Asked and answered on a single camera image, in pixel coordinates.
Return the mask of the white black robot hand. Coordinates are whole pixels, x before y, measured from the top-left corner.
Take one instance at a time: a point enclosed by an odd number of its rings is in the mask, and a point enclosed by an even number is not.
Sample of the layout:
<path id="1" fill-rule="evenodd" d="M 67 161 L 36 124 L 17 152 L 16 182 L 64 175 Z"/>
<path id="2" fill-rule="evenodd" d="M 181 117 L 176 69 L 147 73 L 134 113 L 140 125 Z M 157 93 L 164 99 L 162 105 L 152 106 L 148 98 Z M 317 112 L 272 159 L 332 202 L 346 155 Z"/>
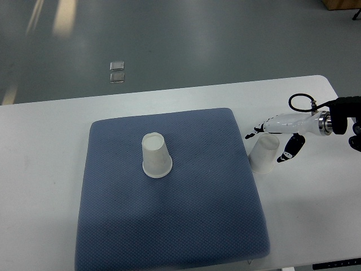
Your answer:
<path id="1" fill-rule="evenodd" d="M 245 136 L 246 139 L 254 137 L 258 133 L 290 134 L 291 137 L 277 162 L 281 163 L 294 158 L 306 140 L 304 135 L 312 133 L 316 136 L 328 136 L 333 132 L 331 114 L 328 111 L 320 111 L 315 114 L 290 113 L 277 115 L 255 126 L 253 131 Z"/>

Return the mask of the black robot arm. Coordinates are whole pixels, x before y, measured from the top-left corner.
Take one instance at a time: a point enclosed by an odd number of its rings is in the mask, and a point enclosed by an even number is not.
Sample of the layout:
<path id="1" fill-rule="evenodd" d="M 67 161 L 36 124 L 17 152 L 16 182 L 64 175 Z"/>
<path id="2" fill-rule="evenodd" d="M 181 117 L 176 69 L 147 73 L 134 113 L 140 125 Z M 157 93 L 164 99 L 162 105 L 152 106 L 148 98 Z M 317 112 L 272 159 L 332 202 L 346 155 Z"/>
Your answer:
<path id="1" fill-rule="evenodd" d="M 360 152 L 360 96 L 339 97 L 328 104 L 331 114 L 332 130 L 335 134 L 343 135 L 347 131 L 348 118 L 354 118 L 354 136 L 349 138 L 351 148 Z"/>

